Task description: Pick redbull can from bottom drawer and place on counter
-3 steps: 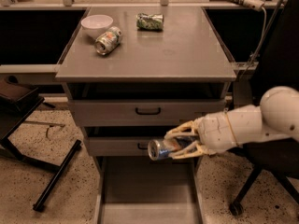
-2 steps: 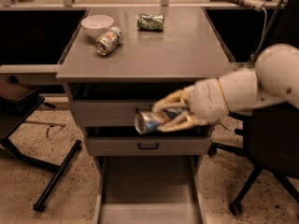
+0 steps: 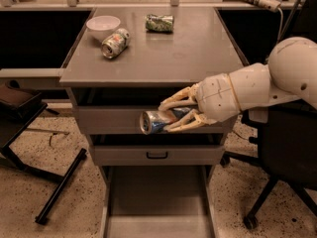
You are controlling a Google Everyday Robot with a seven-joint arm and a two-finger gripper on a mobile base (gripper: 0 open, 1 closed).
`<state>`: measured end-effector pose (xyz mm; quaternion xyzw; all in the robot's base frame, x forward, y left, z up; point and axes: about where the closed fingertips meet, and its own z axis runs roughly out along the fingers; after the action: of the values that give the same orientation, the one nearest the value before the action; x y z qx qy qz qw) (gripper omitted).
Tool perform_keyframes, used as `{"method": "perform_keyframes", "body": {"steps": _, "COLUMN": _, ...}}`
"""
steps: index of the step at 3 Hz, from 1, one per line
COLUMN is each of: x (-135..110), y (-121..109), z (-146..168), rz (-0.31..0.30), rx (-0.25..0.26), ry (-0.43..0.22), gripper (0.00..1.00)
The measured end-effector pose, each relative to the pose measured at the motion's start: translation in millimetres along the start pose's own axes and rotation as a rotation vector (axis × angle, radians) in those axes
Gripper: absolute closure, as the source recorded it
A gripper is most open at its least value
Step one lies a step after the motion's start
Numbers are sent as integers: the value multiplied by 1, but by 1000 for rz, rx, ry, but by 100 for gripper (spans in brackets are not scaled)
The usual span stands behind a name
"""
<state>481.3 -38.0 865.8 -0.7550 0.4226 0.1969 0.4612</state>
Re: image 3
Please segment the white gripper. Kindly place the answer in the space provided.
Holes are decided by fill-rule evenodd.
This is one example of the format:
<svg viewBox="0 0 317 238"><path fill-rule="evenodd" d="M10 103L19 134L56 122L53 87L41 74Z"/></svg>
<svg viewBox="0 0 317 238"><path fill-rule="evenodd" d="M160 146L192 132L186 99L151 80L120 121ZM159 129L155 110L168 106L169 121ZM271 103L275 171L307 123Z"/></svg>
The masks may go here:
<svg viewBox="0 0 317 238"><path fill-rule="evenodd" d="M228 74L206 77L199 83L187 86L165 99L158 107L166 111L175 107L196 105L180 120L163 127L165 132L174 133L193 130L216 122L223 122L241 111Z"/></svg>

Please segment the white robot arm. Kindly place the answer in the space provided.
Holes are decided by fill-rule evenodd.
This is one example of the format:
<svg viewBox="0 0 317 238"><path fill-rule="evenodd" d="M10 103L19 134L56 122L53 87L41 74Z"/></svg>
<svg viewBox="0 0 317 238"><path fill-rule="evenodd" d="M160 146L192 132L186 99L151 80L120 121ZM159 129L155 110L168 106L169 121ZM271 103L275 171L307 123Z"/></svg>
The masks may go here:
<svg viewBox="0 0 317 238"><path fill-rule="evenodd" d="M317 107L317 44L293 37L278 43L266 64L254 63L230 73L208 76L164 100L160 111L193 105L166 132L223 122L239 113L302 99Z"/></svg>

